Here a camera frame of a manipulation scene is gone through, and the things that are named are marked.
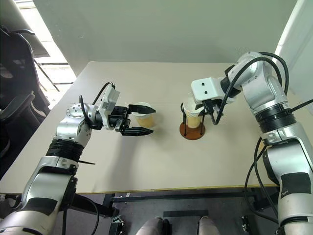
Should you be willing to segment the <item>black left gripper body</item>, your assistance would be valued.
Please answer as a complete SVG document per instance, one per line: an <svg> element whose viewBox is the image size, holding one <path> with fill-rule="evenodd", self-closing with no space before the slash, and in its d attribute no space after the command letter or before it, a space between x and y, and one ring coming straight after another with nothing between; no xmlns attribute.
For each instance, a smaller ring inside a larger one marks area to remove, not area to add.
<svg viewBox="0 0 313 235"><path fill-rule="evenodd" d="M130 111L127 107L115 106L111 114L109 115L109 125L113 127L115 131L124 133L130 124L128 118Z"/></svg>

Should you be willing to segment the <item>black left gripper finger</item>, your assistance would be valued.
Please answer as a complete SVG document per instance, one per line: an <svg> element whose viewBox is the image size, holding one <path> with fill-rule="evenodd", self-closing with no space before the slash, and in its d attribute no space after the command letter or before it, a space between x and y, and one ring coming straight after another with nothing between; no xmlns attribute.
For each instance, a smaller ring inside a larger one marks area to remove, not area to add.
<svg viewBox="0 0 313 235"><path fill-rule="evenodd" d="M123 136L144 136L153 133L154 131L151 129L147 129L144 127L131 127L131 128L123 128L120 130L120 133Z"/></svg>
<svg viewBox="0 0 313 235"><path fill-rule="evenodd" d="M145 106L145 105L129 104L128 109L131 113L138 113L138 114L152 114L156 112L155 109Z"/></svg>

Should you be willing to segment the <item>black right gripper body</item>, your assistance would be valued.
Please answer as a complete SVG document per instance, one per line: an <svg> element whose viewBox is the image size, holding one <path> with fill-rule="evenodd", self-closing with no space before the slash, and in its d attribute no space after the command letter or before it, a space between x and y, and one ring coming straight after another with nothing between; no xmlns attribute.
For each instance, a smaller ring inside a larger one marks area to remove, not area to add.
<svg viewBox="0 0 313 235"><path fill-rule="evenodd" d="M206 111L218 111L221 107L222 101L222 99L207 99L202 101L202 104Z"/></svg>

